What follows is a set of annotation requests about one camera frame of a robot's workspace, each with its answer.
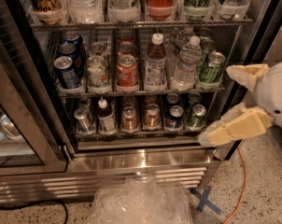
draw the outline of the floor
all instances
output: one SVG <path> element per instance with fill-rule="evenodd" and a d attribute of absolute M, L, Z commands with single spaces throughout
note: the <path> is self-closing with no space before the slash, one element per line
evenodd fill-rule
<path fill-rule="evenodd" d="M 230 224 L 282 224 L 282 132 L 249 138 L 240 145 L 247 167 L 245 198 Z M 190 190 L 194 224 L 220 224 L 237 205 L 244 182 L 244 168 L 237 151 L 217 171 L 207 189 Z M 88 224 L 92 197 L 64 200 L 67 223 Z M 58 203 L 42 203 L 14 211 L 0 211 L 0 224 L 60 224 L 65 219 Z"/>

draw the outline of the red bottle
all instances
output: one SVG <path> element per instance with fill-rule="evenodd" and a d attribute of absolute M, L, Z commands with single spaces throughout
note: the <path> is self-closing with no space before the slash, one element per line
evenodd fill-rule
<path fill-rule="evenodd" d="M 147 0 L 148 14 L 153 19 L 164 20 L 171 15 L 172 5 L 173 0 Z"/>

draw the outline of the clear plastic bag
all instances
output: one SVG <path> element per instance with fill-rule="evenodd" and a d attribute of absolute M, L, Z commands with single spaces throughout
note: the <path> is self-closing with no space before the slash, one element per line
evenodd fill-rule
<path fill-rule="evenodd" d="M 99 189 L 91 224 L 191 224 L 187 191 L 180 185 L 156 185 L 153 179 L 128 179 L 119 188 Z"/>

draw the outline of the refrigerator door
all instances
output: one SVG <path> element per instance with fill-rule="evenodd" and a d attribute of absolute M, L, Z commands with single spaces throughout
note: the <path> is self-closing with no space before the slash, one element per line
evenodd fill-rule
<path fill-rule="evenodd" d="M 65 158 L 0 40 L 0 175 L 64 168 Z"/>

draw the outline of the black cable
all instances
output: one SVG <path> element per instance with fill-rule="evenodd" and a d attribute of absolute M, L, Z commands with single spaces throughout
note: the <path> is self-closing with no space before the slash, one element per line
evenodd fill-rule
<path fill-rule="evenodd" d="M 37 202 L 32 202 L 32 203 L 28 203 L 25 205 L 20 205 L 20 206 L 14 206 L 14 207 L 5 207 L 5 206 L 0 206 L 0 211 L 13 211 L 13 210 L 17 210 L 17 209 L 22 209 L 22 208 L 26 208 L 32 205 L 37 205 L 37 204 L 41 204 L 41 203 L 59 203 L 64 211 L 65 211 L 65 220 L 63 224 L 67 223 L 68 220 L 68 211 L 67 211 L 67 207 L 65 206 L 65 204 L 61 201 L 61 200 L 45 200 L 45 201 L 37 201 Z"/>

